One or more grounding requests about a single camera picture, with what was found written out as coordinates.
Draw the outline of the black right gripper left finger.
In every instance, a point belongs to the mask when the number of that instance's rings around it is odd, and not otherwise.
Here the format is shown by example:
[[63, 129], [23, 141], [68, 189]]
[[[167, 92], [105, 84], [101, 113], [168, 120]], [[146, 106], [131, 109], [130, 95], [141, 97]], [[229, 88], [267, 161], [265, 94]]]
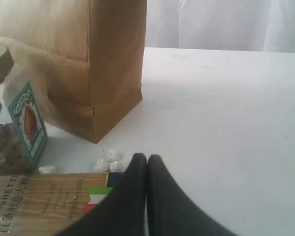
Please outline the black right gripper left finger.
[[121, 180], [82, 218], [56, 233], [58, 236], [143, 236], [147, 190], [147, 160], [133, 155]]

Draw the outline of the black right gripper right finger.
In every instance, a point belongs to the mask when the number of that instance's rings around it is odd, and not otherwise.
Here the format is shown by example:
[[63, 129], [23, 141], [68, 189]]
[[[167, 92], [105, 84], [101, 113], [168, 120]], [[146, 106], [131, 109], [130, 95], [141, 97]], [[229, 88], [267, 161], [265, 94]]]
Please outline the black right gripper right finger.
[[156, 154], [148, 159], [146, 196], [151, 236], [235, 235], [191, 201]]

